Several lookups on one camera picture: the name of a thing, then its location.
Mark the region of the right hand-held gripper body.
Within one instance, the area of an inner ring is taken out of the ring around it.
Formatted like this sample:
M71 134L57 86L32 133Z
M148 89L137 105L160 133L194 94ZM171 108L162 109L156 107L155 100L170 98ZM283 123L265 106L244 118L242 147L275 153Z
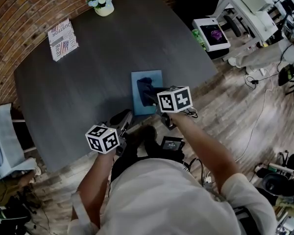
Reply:
M158 106L162 123L169 129L175 128L168 113L179 113L193 106L188 86L171 87L157 93Z

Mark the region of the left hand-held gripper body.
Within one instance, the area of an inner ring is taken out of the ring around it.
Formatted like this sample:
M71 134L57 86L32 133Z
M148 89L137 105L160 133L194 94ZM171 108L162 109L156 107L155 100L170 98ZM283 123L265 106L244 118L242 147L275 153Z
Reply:
M85 134L88 145L92 151L107 154L113 150L117 156L121 156L126 148L126 140L123 135L126 128L123 124L111 125L100 122L93 125Z

